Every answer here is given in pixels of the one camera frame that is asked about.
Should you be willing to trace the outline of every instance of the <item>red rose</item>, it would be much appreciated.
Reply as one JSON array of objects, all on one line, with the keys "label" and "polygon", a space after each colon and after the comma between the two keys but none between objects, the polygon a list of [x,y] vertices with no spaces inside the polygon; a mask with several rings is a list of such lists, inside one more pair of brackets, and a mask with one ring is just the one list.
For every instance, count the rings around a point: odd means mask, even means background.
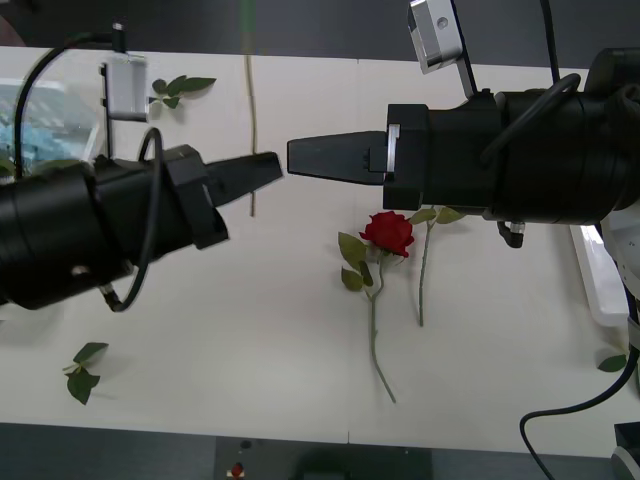
[{"label": "red rose", "polygon": [[378,213],[371,217],[371,223],[367,225],[360,236],[369,240],[376,247],[388,250],[396,255],[408,257],[407,247],[414,238],[411,236],[413,225],[405,220],[404,215],[396,215],[395,212]]}]

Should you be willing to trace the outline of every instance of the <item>cable connector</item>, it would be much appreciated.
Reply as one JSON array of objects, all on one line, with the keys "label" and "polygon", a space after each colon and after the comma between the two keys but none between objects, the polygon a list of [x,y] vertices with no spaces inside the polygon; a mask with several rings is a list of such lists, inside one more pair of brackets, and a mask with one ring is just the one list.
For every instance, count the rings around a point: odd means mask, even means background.
[{"label": "cable connector", "polygon": [[511,222],[507,227],[505,222],[498,222],[498,232],[511,248],[522,248],[524,243],[524,222]]}]

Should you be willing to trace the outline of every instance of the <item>white container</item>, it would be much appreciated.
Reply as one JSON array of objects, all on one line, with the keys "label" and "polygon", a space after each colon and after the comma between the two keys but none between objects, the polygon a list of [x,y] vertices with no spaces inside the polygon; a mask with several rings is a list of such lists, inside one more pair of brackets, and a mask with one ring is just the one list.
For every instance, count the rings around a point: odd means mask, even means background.
[{"label": "white container", "polygon": [[595,226],[571,227],[591,314],[604,327],[623,327],[629,309],[613,259]]}]

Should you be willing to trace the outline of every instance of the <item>green leaf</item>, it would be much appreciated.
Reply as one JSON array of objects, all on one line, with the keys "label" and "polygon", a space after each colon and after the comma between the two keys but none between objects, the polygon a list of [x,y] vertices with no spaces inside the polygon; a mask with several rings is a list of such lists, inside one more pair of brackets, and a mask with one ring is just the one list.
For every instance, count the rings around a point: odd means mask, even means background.
[{"label": "green leaf", "polygon": [[204,90],[205,88],[210,87],[214,83],[216,83],[215,78],[187,78],[184,82],[182,82],[180,91],[183,93],[199,92],[200,90]]},{"label": "green leaf", "polygon": [[91,360],[91,357],[93,357],[96,353],[101,352],[108,346],[108,343],[87,343],[78,353],[76,353],[76,356],[73,357],[73,361],[78,364],[86,363]]},{"label": "green leaf", "polygon": [[371,272],[369,271],[369,266],[367,262],[360,262],[360,273],[362,274],[362,281],[367,287],[373,287],[373,277],[371,276]]},{"label": "green leaf", "polygon": [[161,78],[153,82],[151,84],[151,87],[153,88],[153,91],[156,92],[158,95],[166,95],[167,93],[167,88],[168,88],[167,82],[165,82]]},{"label": "green leaf", "polygon": [[598,365],[598,370],[607,373],[619,372],[626,364],[626,355],[616,355],[603,360],[602,363]]},{"label": "green leaf", "polygon": [[342,232],[338,233],[338,245],[342,258],[355,270],[360,270],[360,262],[367,257],[367,246],[359,238]]},{"label": "green leaf", "polygon": [[447,225],[449,223],[457,222],[464,217],[466,217],[466,215],[456,212],[453,208],[443,207],[438,214],[436,222],[440,225]]},{"label": "green leaf", "polygon": [[420,225],[421,223],[433,220],[438,215],[438,212],[433,208],[423,208],[419,212],[414,213],[413,217],[409,219],[409,223],[412,225]]},{"label": "green leaf", "polygon": [[170,97],[180,95],[180,92],[182,92],[182,85],[184,84],[184,81],[186,79],[186,75],[180,75],[178,78],[172,80],[171,83],[167,86],[167,95],[169,95]]},{"label": "green leaf", "polygon": [[70,167],[71,165],[77,165],[78,163],[81,163],[80,160],[73,160],[73,159],[49,160],[46,162],[40,162],[35,167],[33,167],[33,169],[31,170],[31,175],[40,175],[48,170],[54,170],[57,168],[67,168],[67,167]]},{"label": "green leaf", "polygon": [[79,368],[73,373],[67,373],[67,390],[73,398],[86,405],[91,396],[91,390],[98,385],[100,377],[91,375],[86,368]]},{"label": "green leaf", "polygon": [[359,292],[364,284],[360,275],[346,268],[342,269],[342,283],[350,292]]},{"label": "green leaf", "polygon": [[6,152],[0,153],[0,176],[12,177],[16,173],[16,166]]},{"label": "green leaf", "polygon": [[180,97],[164,98],[162,99],[162,101],[171,110],[175,110],[176,107],[178,106],[178,103],[180,103]]}]

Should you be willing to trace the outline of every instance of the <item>loose leaf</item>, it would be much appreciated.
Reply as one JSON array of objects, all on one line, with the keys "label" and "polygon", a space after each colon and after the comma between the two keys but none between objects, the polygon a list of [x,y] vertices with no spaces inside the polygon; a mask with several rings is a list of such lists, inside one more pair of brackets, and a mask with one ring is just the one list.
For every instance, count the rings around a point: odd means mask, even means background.
[{"label": "loose leaf", "polygon": [[182,85],[184,84],[184,81],[186,79],[186,75],[180,75],[178,78],[172,80],[171,83],[167,86],[167,95],[169,95],[170,97],[180,95],[180,92],[182,91]]},{"label": "loose leaf", "polygon": [[86,363],[89,360],[91,360],[91,357],[93,357],[98,352],[101,352],[108,346],[109,346],[108,343],[96,343],[96,342],[87,343],[84,347],[82,347],[82,350],[80,350],[76,354],[76,356],[73,357],[73,361],[78,364]]},{"label": "loose leaf", "polygon": [[91,396],[91,390],[98,385],[100,377],[91,375],[86,368],[80,367],[78,370],[67,373],[67,390],[73,398],[81,404],[86,405]]},{"label": "loose leaf", "polygon": [[77,165],[78,163],[80,163],[80,160],[73,160],[73,159],[49,160],[46,162],[40,162],[35,167],[33,167],[33,169],[31,170],[31,175],[40,175],[48,170],[54,170],[57,168],[67,168],[67,167],[70,167],[71,165]]},{"label": "loose leaf", "polygon": [[180,91],[182,93],[199,92],[200,90],[204,90],[205,88],[210,87],[215,82],[215,78],[187,78],[184,82],[182,82]]},{"label": "loose leaf", "polygon": [[176,107],[178,106],[178,103],[180,103],[180,97],[164,98],[162,99],[162,101],[171,110],[175,110]]},{"label": "loose leaf", "polygon": [[609,357],[603,360],[602,363],[598,365],[598,370],[607,373],[619,372],[625,367],[626,364],[626,355],[616,355],[614,357]]},{"label": "loose leaf", "polygon": [[156,92],[158,95],[166,95],[167,89],[168,89],[167,82],[165,82],[161,78],[153,82],[151,84],[151,87],[153,88],[153,91]]}]

